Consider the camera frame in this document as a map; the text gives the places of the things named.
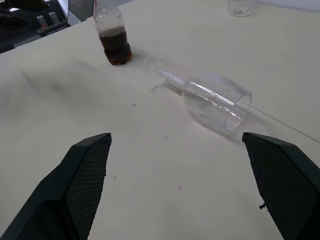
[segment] thin wire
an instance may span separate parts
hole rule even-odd
[[[281,123],[281,124],[283,124],[283,125],[285,125],[285,126],[287,126],[287,127],[291,128],[292,130],[297,131],[298,133],[300,133],[300,134],[302,134],[302,135],[306,136],[307,138],[309,138],[309,139],[311,139],[311,140],[313,140],[313,141],[316,141],[317,143],[319,143],[319,144],[320,144],[320,141],[318,141],[317,139],[315,139],[315,138],[313,138],[313,137],[311,137],[311,136],[308,136],[307,134],[303,133],[302,131],[299,131],[299,130],[295,129],[295,128],[294,128],[294,127],[292,127],[292,126],[289,126],[288,124],[285,124],[284,122],[282,122],[282,121],[280,121],[280,120],[278,120],[278,119],[274,118],[273,116],[270,116],[269,114],[266,114],[265,112],[263,112],[263,111],[261,111],[261,110],[259,110],[259,109],[255,108],[255,107],[253,107],[253,106],[251,106],[251,105],[249,105],[249,106],[250,106],[251,108],[253,108],[254,110],[257,110],[258,112],[260,112],[260,113],[262,113],[262,114],[267,115],[269,118],[272,118],[273,120],[276,120],[277,122],[279,122],[279,123]]]

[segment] clear plastic bottle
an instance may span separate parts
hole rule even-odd
[[[109,62],[124,65],[130,61],[132,53],[120,10],[108,0],[95,0],[93,18]]]
[[[216,73],[194,76],[152,55],[145,59],[141,74],[151,85],[164,82],[179,88],[192,118],[207,129],[230,135],[247,117],[252,94],[227,77]]]
[[[228,12],[233,17],[245,17],[254,10],[253,0],[227,0]]]

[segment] textured gripper pad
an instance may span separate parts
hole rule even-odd
[[[81,240],[88,239],[101,199],[109,148],[109,139],[104,138],[89,149],[66,192],[66,205]]]
[[[319,168],[295,145],[244,133],[256,184],[285,240],[319,240]]]

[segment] soda bottle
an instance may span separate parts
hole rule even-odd
[[[120,10],[108,0],[95,0],[93,18],[109,62],[124,65],[130,61],[132,53]]]

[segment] white table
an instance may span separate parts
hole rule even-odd
[[[253,106],[320,139],[320,15],[259,6],[233,18],[222,0],[120,10],[135,53],[127,65],[108,63],[92,19],[0,55],[1,97],[11,97],[0,120],[0,234],[71,145],[111,132],[89,239],[282,239],[258,208],[244,145],[194,122],[169,89],[147,91],[137,53],[227,76],[253,92]],[[241,130],[297,144],[320,165],[317,143],[262,120]]]

